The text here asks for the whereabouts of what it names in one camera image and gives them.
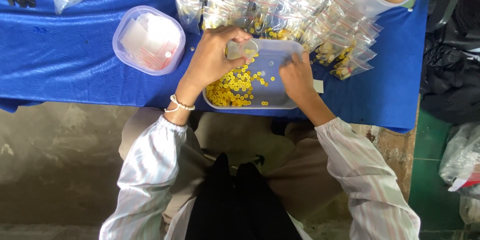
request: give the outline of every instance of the table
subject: table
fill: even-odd
[[[165,108],[188,67],[200,39],[188,34],[177,70],[150,76],[120,62],[111,40],[125,11],[148,5],[175,16],[174,0],[84,0],[55,15],[53,0],[36,0],[21,9],[0,0],[0,108],[43,101],[79,102]],[[314,78],[324,80],[322,98],[340,118],[351,123],[407,132],[415,124],[423,58],[428,0],[413,11],[395,8],[382,14],[385,27],[372,49],[373,70],[345,81],[313,65]],[[198,109],[210,108],[200,96]],[[223,110],[304,119],[293,110]]]

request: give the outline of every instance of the person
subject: person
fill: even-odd
[[[287,126],[295,151],[285,164],[263,176],[252,163],[242,164],[233,178],[221,154],[207,167],[187,121],[207,85],[249,64],[226,59],[227,42],[250,38],[238,27],[206,29],[165,113],[140,108],[126,123],[117,208],[99,239],[160,239],[162,217],[169,225],[166,240],[311,239],[297,219],[342,188],[353,218],[351,239],[418,239],[420,219],[405,202],[395,173],[316,93],[308,53],[294,54],[279,68],[287,95],[314,126]]]

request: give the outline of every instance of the pearl bracelet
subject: pearl bracelet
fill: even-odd
[[[175,108],[175,109],[173,109],[173,110],[170,110],[170,111],[168,111],[167,109],[165,109],[165,113],[175,112],[175,111],[178,110],[179,108],[184,108],[185,110],[189,110],[189,111],[195,110],[195,105],[193,105],[192,107],[187,107],[187,106],[179,103],[179,102],[177,101],[177,96],[175,96],[175,94],[173,94],[172,96],[170,96],[170,100],[177,105],[177,108]]]

